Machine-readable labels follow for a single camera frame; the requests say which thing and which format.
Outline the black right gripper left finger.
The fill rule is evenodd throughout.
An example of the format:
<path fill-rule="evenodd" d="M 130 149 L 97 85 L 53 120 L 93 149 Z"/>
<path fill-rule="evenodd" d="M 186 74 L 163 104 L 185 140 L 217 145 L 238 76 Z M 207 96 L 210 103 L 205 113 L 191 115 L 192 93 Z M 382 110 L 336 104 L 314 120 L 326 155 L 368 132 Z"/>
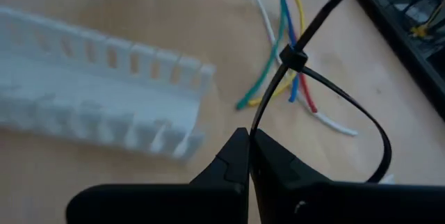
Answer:
<path fill-rule="evenodd" d="M 67 223 L 247 223 L 249 133 L 238 128 L 187 184 L 101 184 L 67 204 Z"/>

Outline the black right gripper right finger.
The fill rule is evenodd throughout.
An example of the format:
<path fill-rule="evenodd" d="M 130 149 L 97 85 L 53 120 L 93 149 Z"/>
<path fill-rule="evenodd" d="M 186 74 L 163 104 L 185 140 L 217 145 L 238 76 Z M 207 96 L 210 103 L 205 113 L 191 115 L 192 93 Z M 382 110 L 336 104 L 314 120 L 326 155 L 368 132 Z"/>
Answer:
<path fill-rule="evenodd" d="M 444 222 L 444 187 L 334 181 L 262 130 L 250 168 L 262 223 Z"/>

